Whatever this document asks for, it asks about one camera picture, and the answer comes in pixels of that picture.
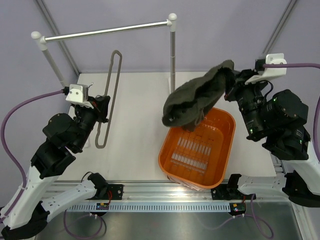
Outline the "dark green shorts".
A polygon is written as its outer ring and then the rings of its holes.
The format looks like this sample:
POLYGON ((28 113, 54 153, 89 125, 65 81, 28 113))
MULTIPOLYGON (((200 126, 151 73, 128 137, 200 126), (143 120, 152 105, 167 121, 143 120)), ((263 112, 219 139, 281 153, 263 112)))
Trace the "dark green shorts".
POLYGON ((193 132, 225 93, 234 65, 232 60, 225 60, 173 91, 164 103, 162 124, 193 132))

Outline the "beige wire hanger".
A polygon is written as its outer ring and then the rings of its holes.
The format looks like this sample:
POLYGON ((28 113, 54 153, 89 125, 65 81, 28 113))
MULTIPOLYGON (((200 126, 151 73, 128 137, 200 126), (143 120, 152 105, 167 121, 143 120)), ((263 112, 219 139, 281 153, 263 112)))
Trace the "beige wire hanger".
POLYGON ((107 97, 110 97, 109 98, 109 104, 111 104, 111 105, 108 106, 108 113, 107 113, 107 117, 106 117, 107 118, 107 122, 105 123, 105 124, 107 124, 107 127, 106 127, 104 140, 103 140, 102 144, 99 143, 99 139, 100 139, 100 135, 102 133, 102 124, 103 123, 99 122, 98 126, 97 126, 97 133, 95 135, 95 140, 94 140, 94 145, 95 145, 95 147, 97 149, 103 149, 107 145, 108 136, 109 136, 109 132, 110 132, 110 128, 111 128, 113 112, 114 112, 114 107, 115 107, 115 101, 116 101, 117 92, 118 92, 118 86, 119 86, 119 80, 120 80, 120 75, 121 75, 122 62, 123 62, 122 53, 119 50, 114 50, 111 53, 111 57, 110 57, 110 64, 109 64, 109 68, 108 68, 106 86, 105 86, 105 91, 104 91, 104 95, 103 95, 103 97, 105 99, 107 97), (108 95, 108 92, 109 92, 109 86, 110 86, 110 82, 111 82, 112 70, 113 70, 113 66, 114 66, 115 56, 116 55, 118 55, 118 65, 117 65, 117 72, 116 72, 116 78, 115 78, 113 94, 110 97, 108 95))

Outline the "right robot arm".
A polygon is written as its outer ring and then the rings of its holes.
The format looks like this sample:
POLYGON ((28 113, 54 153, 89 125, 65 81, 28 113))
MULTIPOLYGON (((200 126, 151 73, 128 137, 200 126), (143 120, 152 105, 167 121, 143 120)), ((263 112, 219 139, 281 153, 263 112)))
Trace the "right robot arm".
POLYGON ((225 100, 236 101, 248 131, 247 139, 257 142, 263 138, 262 147, 283 161, 306 163, 310 159, 307 148, 311 140, 304 125, 308 106, 289 89, 277 92, 267 100, 261 90, 270 81, 245 82, 256 74, 252 70, 231 71, 225 75, 225 100))

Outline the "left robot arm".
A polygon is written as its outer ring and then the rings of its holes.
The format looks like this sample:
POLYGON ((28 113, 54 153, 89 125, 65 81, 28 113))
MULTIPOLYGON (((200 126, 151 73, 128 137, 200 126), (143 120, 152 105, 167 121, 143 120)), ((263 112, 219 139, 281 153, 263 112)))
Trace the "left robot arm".
POLYGON ((108 183, 99 173, 59 195, 44 199, 47 189, 83 151, 96 123, 108 121, 109 96, 89 97, 92 108, 73 104, 75 117, 54 115, 43 128, 46 140, 31 159, 27 176, 13 200, 1 209, 5 240, 29 239, 40 233, 57 215, 87 199, 103 199, 108 183))

